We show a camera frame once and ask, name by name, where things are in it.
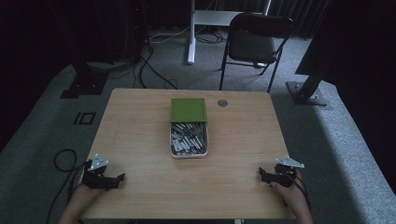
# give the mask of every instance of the stand base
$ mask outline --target stand base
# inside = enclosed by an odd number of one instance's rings
[[[80,86],[76,76],[69,90],[62,93],[61,99],[77,99],[80,95],[100,95],[106,85],[107,77],[108,73],[96,75],[89,85]]]
[[[323,99],[323,96],[319,89],[317,89],[314,94],[308,99],[300,98],[298,93],[303,85],[303,82],[286,82],[286,86],[288,87],[291,97],[293,98],[293,101],[296,105],[318,105],[321,109],[332,109],[332,106],[329,104],[329,102]]]

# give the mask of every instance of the green lid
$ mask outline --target green lid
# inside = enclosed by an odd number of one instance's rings
[[[205,99],[172,99],[171,122],[207,122]]]

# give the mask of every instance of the chair leg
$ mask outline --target chair leg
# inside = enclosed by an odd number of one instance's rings
[[[225,71],[225,64],[224,64],[224,66],[222,66],[222,68],[221,68],[221,78],[220,78],[219,91],[221,91],[221,89],[222,89],[222,82],[223,82],[223,79],[224,79],[224,71]]]
[[[224,71],[225,71],[225,64],[227,63],[227,56],[228,56],[228,41],[225,45],[224,49],[224,54],[223,54],[223,61],[221,63],[221,78],[220,78],[220,85],[219,85],[219,91],[222,89],[222,83],[224,79]]]
[[[280,58],[277,58],[276,63],[275,63],[274,72],[273,72],[273,74],[271,75],[270,85],[268,86],[268,89],[267,89],[267,92],[268,92],[268,93],[270,93],[272,84],[273,84],[273,82],[274,82],[274,78],[275,78],[275,73],[276,73],[277,65],[279,64],[279,59],[280,59]]]
[[[268,63],[267,65],[265,65],[264,69],[262,69],[262,72],[259,74],[259,76],[262,76],[262,74],[264,74],[264,72],[267,70],[267,68],[270,66],[270,64]]]

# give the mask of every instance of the black cable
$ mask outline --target black cable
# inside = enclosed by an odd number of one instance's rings
[[[117,77],[108,77],[107,79],[109,79],[109,80],[111,80],[111,79],[119,79],[119,78],[128,76],[128,75],[131,74],[132,72],[134,72],[134,69],[131,69],[131,70],[125,72],[125,73],[122,74],[122,75],[118,75]]]
[[[127,60],[122,60],[120,62],[123,62],[123,64],[115,65],[113,67],[108,67],[108,68],[99,68],[99,67],[90,65],[90,68],[96,74],[101,75],[101,74],[108,74],[108,73],[113,73],[113,72],[129,71],[129,70],[133,69],[139,61],[138,61],[137,57],[131,57],[131,58],[128,58]]]
[[[151,66],[151,64],[149,64],[149,59],[151,58],[151,56],[152,56],[152,54],[154,53],[154,49],[153,48],[150,48],[150,55],[148,56],[148,58],[147,59],[145,59],[145,58],[143,58],[142,56],[140,56],[140,58],[143,60],[143,62],[144,62],[144,64],[140,67],[140,71],[139,71],[139,80],[140,80],[140,83],[142,84],[142,86],[143,86],[143,88],[144,89],[147,89],[148,87],[144,84],[144,82],[143,82],[143,69],[145,68],[145,66],[146,65],[148,65],[148,67],[158,76],[158,77],[160,77],[162,80],[164,80],[165,82],[164,82],[164,84],[163,85],[165,85],[165,83],[168,83],[168,84],[170,84],[173,88],[175,88],[175,90],[177,90],[177,81],[176,81],[176,85],[174,85],[172,82],[171,82],[171,80],[174,80],[174,79],[170,79],[170,80],[168,80],[168,79],[166,79],[165,77],[163,77],[160,73],[158,73],[152,66]]]
[[[205,43],[205,44],[219,44],[219,43],[227,41],[227,39],[224,38],[224,36],[221,33],[219,33],[219,32],[212,32],[209,35],[213,35],[216,38],[216,40],[204,39],[204,38],[199,37],[197,35],[195,36],[195,39],[198,40],[199,42],[202,42],[202,43]]]
[[[62,153],[65,153],[65,152],[71,152],[73,154],[73,158],[74,158],[73,164],[72,164],[71,168],[69,168],[69,169],[63,169],[63,168],[59,167],[59,165],[57,163],[59,155],[61,155]],[[53,162],[53,165],[55,166],[55,168],[57,170],[61,171],[61,172],[68,173],[68,175],[67,175],[66,179],[64,180],[64,182],[62,183],[62,186],[59,189],[58,193],[56,194],[55,198],[52,200],[52,203],[51,203],[51,205],[49,207],[49,212],[47,214],[47,221],[46,221],[47,224],[50,223],[50,215],[52,213],[52,209],[53,209],[56,201],[58,200],[61,192],[64,190],[64,187],[66,186],[67,181],[69,180],[70,176],[73,175],[73,178],[70,180],[70,183],[69,183],[69,189],[68,189],[68,195],[67,195],[67,203],[69,203],[69,201],[71,199],[71,196],[72,196],[73,191],[74,191],[73,186],[74,186],[74,182],[76,180],[77,174],[81,170],[81,168],[84,167],[84,165],[85,165],[85,162],[83,162],[80,166],[77,167],[76,166],[77,160],[78,160],[78,158],[77,158],[76,151],[73,150],[73,149],[70,149],[70,148],[63,149],[63,150],[57,152],[55,154],[55,156],[53,157],[53,161],[52,162]]]

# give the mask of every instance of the small round object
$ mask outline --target small round object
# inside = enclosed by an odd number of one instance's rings
[[[228,105],[228,102],[226,100],[221,99],[221,100],[218,100],[218,105],[221,107],[225,107]]]

